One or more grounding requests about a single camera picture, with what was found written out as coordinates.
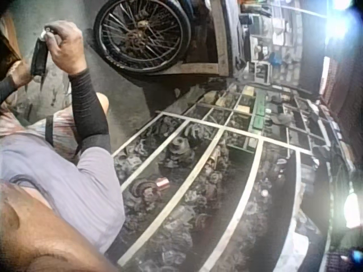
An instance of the light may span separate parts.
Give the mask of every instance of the light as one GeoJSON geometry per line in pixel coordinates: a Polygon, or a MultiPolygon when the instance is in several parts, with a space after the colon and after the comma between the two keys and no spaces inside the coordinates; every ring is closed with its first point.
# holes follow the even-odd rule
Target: light
{"type": "Polygon", "coordinates": [[[344,204],[344,217],[347,221],[347,228],[355,228],[360,226],[361,219],[358,206],[358,196],[351,193],[344,204]]]}
{"type": "Polygon", "coordinates": [[[346,18],[330,18],[327,21],[327,37],[343,39],[348,30],[346,18]]]}
{"type": "Polygon", "coordinates": [[[333,9],[335,10],[346,10],[352,5],[352,0],[334,0],[333,9]]]}

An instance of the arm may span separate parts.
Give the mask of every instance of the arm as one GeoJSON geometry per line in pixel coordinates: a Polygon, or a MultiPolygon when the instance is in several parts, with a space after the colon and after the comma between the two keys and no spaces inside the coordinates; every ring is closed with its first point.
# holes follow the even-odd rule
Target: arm
{"type": "Polygon", "coordinates": [[[16,91],[15,83],[12,77],[9,75],[5,77],[3,81],[0,82],[0,105],[13,93],[16,91]]]}
{"type": "Polygon", "coordinates": [[[57,21],[46,27],[54,30],[62,40],[58,44],[53,33],[45,35],[53,61],[69,74],[73,116],[82,152],[90,147],[111,152],[107,119],[87,69],[82,32],[75,24],[66,21],[57,21]]]}
{"type": "Polygon", "coordinates": [[[22,61],[14,72],[0,82],[0,105],[18,88],[28,84],[32,80],[30,69],[26,62],[22,61]]]}
{"type": "Polygon", "coordinates": [[[69,78],[74,122],[81,139],[82,152],[89,147],[101,147],[111,152],[106,115],[94,91],[88,69],[69,78]]]}

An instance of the finger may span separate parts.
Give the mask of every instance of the finger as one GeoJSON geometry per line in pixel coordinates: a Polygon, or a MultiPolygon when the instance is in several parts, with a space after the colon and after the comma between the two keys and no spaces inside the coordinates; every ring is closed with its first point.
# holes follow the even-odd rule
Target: finger
{"type": "Polygon", "coordinates": [[[59,35],[55,35],[56,40],[57,40],[57,44],[60,45],[62,42],[62,38],[59,37],[59,35]]]}
{"type": "Polygon", "coordinates": [[[47,34],[45,34],[44,37],[45,37],[45,42],[47,43],[47,47],[50,51],[50,54],[53,56],[55,52],[59,51],[60,49],[56,37],[51,32],[47,32],[47,34]]]}
{"type": "Polygon", "coordinates": [[[62,40],[66,39],[72,30],[71,26],[69,25],[69,22],[66,21],[55,21],[46,24],[45,28],[48,27],[51,30],[55,31],[55,33],[58,34],[62,38],[62,40]]]}

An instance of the auto part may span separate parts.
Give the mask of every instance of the auto part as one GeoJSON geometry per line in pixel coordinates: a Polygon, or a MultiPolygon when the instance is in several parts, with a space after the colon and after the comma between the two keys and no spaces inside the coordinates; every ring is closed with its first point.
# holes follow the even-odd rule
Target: auto part
{"type": "Polygon", "coordinates": [[[99,11],[94,35],[103,57],[133,73],[155,73],[181,59],[191,25],[175,0],[110,0],[99,11]]]}

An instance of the rim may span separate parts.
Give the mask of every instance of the rim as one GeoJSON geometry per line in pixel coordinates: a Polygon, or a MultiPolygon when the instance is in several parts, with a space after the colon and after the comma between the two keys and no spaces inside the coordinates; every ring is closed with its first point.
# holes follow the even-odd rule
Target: rim
{"type": "Polygon", "coordinates": [[[182,24],[159,0],[122,0],[103,15],[99,37],[106,58],[129,71],[159,70],[172,62],[183,41],[182,24]]]}

